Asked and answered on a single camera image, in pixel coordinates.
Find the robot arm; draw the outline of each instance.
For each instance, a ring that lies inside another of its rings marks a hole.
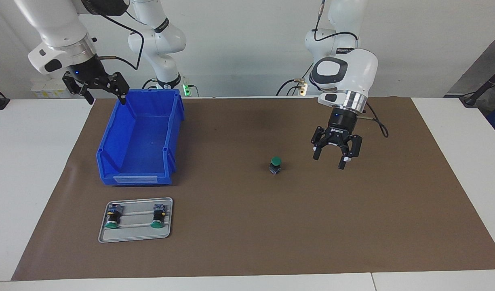
[[[317,127],[312,138],[314,159],[319,160],[321,149],[326,145],[338,146],[343,153],[339,169],[344,169],[351,158],[358,157],[362,137],[352,132],[377,73],[377,57],[358,48],[367,4],[368,0],[332,0],[328,19],[335,30],[316,28],[305,38],[307,49],[314,56],[308,79],[312,86],[324,92],[318,102],[333,108],[328,127]]]
[[[181,92],[186,92],[183,88],[184,77],[177,70],[175,60],[167,55],[184,50],[186,47],[184,33],[170,23],[159,0],[131,0],[131,2],[138,22],[145,25],[141,30],[145,37],[142,56],[154,68],[158,88],[180,89]],[[129,47],[135,53],[140,52],[139,35],[129,36]]]
[[[39,72],[49,74],[66,68],[63,81],[72,94],[79,94],[92,104],[94,98],[88,89],[100,89],[115,94],[122,104],[125,103],[129,85],[119,72],[105,72],[93,46],[94,39],[78,19],[77,9],[82,9],[79,3],[75,5],[71,0],[14,1],[41,36],[41,44],[28,56]],[[123,0],[82,0],[82,4],[87,9],[85,12],[104,15],[121,15],[128,6]]]

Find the gray tray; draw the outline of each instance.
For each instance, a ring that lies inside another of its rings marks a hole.
[[[118,228],[109,229],[104,226],[107,221],[107,210],[113,203],[120,204],[123,210]],[[166,206],[163,228],[150,226],[154,205],[157,203],[163,203]],[[170,234],[172,224],[172,205],[173,200],[171,198],[111,201],[105,207],[98,241],[100,243],[115,243],[118,241],[166,238]]]

